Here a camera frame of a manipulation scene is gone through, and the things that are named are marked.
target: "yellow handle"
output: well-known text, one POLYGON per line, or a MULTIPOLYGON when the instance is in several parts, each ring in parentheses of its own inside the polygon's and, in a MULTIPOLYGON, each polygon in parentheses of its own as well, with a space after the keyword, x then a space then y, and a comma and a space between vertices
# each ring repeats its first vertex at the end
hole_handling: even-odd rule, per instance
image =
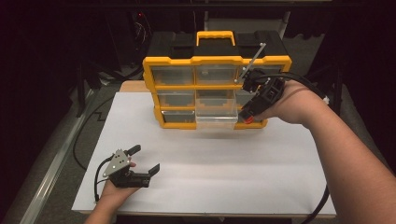
POLYGON ((199 39, 208 39, 208 38, 218 38, 225 39, 230 38, 233 46, 235 46, 235 40, 233 39, 232 31, 199 31, 197 32, 197 46, 199 46, 199 39))

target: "white table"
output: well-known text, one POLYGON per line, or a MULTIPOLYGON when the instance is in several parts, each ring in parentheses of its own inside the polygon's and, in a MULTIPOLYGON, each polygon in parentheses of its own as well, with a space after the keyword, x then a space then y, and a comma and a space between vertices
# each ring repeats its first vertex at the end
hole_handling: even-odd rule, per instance
MULTIPOLYGON (((260 130, 162 129, 152 107, 149 92, 116 94, 72 210, 91 212, 98 165, 118 148, 134 145, 142 146, 133 157, 135 172, 146 173, 157 163, 161 170, 120 214, 301 217, 318 205, 326 182, 302 125, 270 119, 260 130)), ((319 217, 334 216, 329 198, 319 217)))

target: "human arm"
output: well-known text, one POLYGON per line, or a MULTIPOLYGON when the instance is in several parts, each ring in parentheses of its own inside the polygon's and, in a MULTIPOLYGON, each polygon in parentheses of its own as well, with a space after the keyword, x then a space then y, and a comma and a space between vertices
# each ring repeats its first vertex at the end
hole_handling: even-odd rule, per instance
POLYGON ((396 223, 396 178, 322 100, 287 82, 284 96, 259 119, 301 123, 318 148, 337 215, 343 223, 396 223))
POLYGON ((85 220, 85 224, 109 224, 117 210, 126 199, 137 192, 139 188, 116 188, 110 180, 107 180, 102 191, 101 198, 92 213, 85 220))

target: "yellow and black storage box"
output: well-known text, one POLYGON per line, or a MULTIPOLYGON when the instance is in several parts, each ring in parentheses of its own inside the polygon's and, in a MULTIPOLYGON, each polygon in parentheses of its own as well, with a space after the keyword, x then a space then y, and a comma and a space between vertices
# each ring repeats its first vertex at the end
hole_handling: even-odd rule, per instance
POLYGON ((143 61, 144 79, 152 94, 154 115, 163 128, 263 128, 238 119, 254 93, 242 91, 242 68, 266 46, 250 68, 288 72, 291 58, 275 31, 196 34, 153 33, 143 61))

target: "gray floor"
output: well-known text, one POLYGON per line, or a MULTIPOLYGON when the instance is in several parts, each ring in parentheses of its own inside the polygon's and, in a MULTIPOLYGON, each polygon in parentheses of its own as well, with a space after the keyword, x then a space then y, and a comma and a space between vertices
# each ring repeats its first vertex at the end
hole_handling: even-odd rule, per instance
MULTIPOLYGON (((284 39, 285 46, 293 59, 291 72, 301 75, 306 73, 315 56, 320 41, 321 37, 311 38, 308 40, 303 40, 300 36, 293 39, 284 39)), ((109 84, 104 86, 96 93, 96 97, 93 101, 93 108, 96 108, 99 104, 114 96, 115 92, 117 92, 119 88, 120 84, 109 84)), ((72 99, 76 99, 76 93, 73 92, 70 97, 72 99)), ((98 112, 103 112, 102 119, 106 117, 106 113, 110 106, 111 100, 99 108, 98 112)), ((35 196, 37 188, 40 186, 44 175, 48 171, 53 158, 59 151, 59 148, 62 147, 65 137, 69 135, 73 129, 73 124, 77 120, 77 109, 77 104, 74 103, 70 108, 69 113, 64 116, 57 129, 53 132, 39 157, 35 160, 35 164, 29 175, 26 177, 19 195, 7 213, 5 223, 14 224, 21 222, 27 207, 35 196)), ((346 87, 344 87, 343 91, 341 117, 375 153, 375 155, 377 155, 381 161, 384 161, 377 150, 373 139, 366 131, 364 123, 362 122, 359 113, 356 111, 346 87)), ((98 115, 95 114, 88 120, 81 132, 76 147, 76 154, 84 166, 88 166, 92 151, 95 148, 103 126, 104 122, 98 120, 98 115)), ((82 223, 87 216, 71 211, 71 206, 75 200, 78 186, 83 175, 84 170, 78 166, 73 158, 73 154, 70 152, 67 155, 67 160, 60 172, 59 178, 51 189, 50 195, 35 223, 82 223)), ((296 218, 292 223, 301 223, 303 220, 303 218, 296 218)), ((338 219, 316 219, 312 223, 333 224, 338 223, 338 219)))

